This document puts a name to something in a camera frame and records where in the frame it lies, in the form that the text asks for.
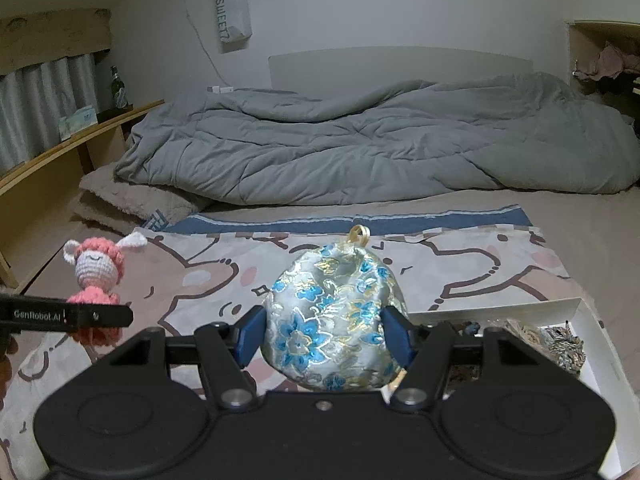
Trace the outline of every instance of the curtain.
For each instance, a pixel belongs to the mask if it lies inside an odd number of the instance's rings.
[[[0,77],[0,175],[59,144],[58,119],[88,105],[98,109],[92,54]]]

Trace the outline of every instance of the electrical cord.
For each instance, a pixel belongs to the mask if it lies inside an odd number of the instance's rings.
[[[205,53],[205,55],[207,56],[207,59],[209,59],[209,63],[211,63],[211,66],[213,67],[213,70],[215,70],[216,75],[218,76],[218,78],[220,79],[220,81],[222,81],[223,84],[225,84],[226,86],[231,86],[224,77],[222,77],[222,74],[220,73],[220,71],[218,70],[218,67],[216,67],[216,64],[213,62],[213,60],[211,59],[211,56],[209,55],[209,51],[207,50],[207,47],[204,46],[204,43],[202,41],[202,38],[200,37],[200,33],[198,32],[198,27],[196,27],[196,24],[193,23],[193,20],[191,19],[191,15],[189,13],[189,7],[187,5],[187,0],[182,0],[182,3],[184,4],[184,15],[187,18],[187,22],[189,22],[189,25],[191,25],[191,28],[193,29],[193,31],[196,33],[196,36],[198,38],[198,42],[200,43],[200,47],[202,48],[202,51]]]

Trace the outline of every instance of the cartoon blanket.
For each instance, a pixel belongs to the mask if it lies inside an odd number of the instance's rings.
[[[143,233],[149,245],[127,255],[115,289],[134,311],[124,339],[148,326],[190,335],[209,322],[236,322],[260,304],[270,286],[306,250],[341,235]],[[583,296],[537,228],[513,225],[418,235],[372,237],[369,249],[392,269],[409,312],[456,310]],[[0,478],[36,480],[47,470],[32,424],[39,404],[99,355],[59,333],[47,334],[9,386],[0,412]],[[259,394],[297,390],[258,354],[247,368]],[[172,378],[201,393],[195,366],[172,369]]]

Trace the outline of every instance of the metal screw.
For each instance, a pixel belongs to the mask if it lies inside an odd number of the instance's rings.
[[[415,406],[427,400],[427,393],[419,388],[403,388],[396,392],[396,399],[407,406]]]
[[[222,402],[232,408],[240,408],[254,400],[254,396],[242,388],[227,390],[220,398],[222,399]]]
[[[222,339],[229,335],[230,327],[228,323],[225,323],[224,321],[214,321],[211,323],[211,326],[218,330],[218,334],[220,334]]]
[[[321,412],[328,412],[333,406],[328,400],[318,400],[316,402],[316,408]]]

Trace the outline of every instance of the pink crocheted sheep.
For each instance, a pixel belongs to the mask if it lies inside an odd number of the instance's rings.
[[[145,245],[146,238],[139,232],[133,232],[117,243],[106,238],[88,238],[82,243],[69,240],[63,254],[67,263],[76,266],[76,279],[82,290],[67,301],[118,304],[119,296],[110,294],[110,291],[124,275],[122,249]],[[83,328],[72,336],[84,345],[108,346],[120,339],[122,329]]]

